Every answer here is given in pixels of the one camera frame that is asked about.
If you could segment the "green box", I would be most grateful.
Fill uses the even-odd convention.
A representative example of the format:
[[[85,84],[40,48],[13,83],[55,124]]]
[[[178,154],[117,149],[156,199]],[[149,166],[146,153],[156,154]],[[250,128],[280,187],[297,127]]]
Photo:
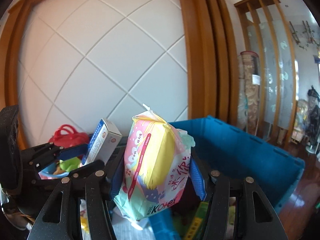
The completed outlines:
[[[200,239],[207,210],[208,202],[172,210],[173,224],[181,239]]]

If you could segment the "rolled patterned carpet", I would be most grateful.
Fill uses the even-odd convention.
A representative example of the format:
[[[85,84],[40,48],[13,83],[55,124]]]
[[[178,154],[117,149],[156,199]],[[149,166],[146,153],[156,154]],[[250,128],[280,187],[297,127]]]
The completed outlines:
[[[256,135],[259,120],[260,75],[259,56],[253,51],[242,51],[238,56],[239,100],[237,127]]]

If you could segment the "red toy suitcase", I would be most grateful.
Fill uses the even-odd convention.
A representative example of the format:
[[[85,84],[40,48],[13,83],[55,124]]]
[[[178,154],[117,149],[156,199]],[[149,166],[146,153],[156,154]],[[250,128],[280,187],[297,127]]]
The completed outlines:
[[[72,125],[64,124],[60,126],[49,139],[56,146],[69,148],[82,144],[88,144],[90,138],[85,132],[78,132]]]

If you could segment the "blue plastic storage crate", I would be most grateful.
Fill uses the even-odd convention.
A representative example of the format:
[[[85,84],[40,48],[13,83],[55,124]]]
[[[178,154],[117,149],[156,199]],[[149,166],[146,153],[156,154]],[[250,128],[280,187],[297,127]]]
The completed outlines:
[[[229,178],[252,177],[276,213],[298,185],[305,162],[212,116],[172,122],[195,140],[195,152],[211,169]]]

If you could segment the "pastel sanitary pad pack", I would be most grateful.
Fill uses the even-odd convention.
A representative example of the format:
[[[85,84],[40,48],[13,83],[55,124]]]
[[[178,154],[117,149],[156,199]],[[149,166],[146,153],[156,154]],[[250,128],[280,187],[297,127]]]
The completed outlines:
[[[122,215],[141,220],[179,202],[195,141],[149,107],[132,121],[124,152],[123,182],[114,202]]]

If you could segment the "blue white medicine box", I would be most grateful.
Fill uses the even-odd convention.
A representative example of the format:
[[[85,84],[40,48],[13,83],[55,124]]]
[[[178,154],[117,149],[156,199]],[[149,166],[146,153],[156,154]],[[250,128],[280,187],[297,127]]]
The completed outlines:
[[[118,146],[122,134],[116,125],[106,118],[101,118],[88,144],[82,165],[101,160],[106,164]]]

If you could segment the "green frog plush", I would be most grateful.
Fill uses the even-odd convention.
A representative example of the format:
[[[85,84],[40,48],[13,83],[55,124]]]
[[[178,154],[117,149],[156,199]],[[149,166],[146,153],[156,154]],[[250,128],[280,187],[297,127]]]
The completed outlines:
[[[76,170],[80,167],[80,164],[81,160],[78,157],[74,157],[65,161],[59,161],[59,167],[61,168],[61,170],[65,172],[71,172],[72,170]]]

